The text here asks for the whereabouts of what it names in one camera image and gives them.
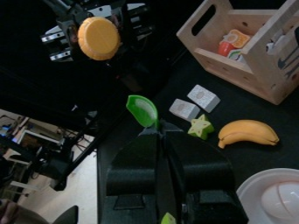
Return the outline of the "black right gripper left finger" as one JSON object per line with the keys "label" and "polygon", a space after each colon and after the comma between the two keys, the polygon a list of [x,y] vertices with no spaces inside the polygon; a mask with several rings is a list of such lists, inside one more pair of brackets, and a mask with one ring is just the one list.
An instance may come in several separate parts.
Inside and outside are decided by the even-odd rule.
{"label": "black right gripper left finger", "polygon": [[155,168],[159,134],[144,129],[107,169],[104,224],[155,224]]}

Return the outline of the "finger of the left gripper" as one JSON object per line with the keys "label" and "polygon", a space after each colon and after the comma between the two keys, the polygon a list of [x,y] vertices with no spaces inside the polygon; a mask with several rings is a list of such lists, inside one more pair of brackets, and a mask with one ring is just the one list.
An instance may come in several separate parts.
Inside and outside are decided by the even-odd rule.
{"label": "finger of the left gripper", "polygon": [[71,57],[74,60],[80,58],[80,45],[79,45],[79,29],[72,20],[67,22],[67,40],[71,48]]}
{"label": "finger of the left gripper", "polygon": [[134,29],[131,25],[131,17],[128,15],[127,6],[123,5],[116,8],[118,18],[118,30],[120,34],[122,46],[119,48],[120,53],[126,53],[135,42]]}

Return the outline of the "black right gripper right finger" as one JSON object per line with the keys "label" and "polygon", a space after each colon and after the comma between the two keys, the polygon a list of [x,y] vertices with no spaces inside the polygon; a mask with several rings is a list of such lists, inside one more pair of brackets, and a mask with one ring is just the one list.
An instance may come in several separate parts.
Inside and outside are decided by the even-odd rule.
{"label": "black right gripper right finger", "polygon": [[249,224],[229,159],[167,121],[160,126],[169,159],[178,224]]}

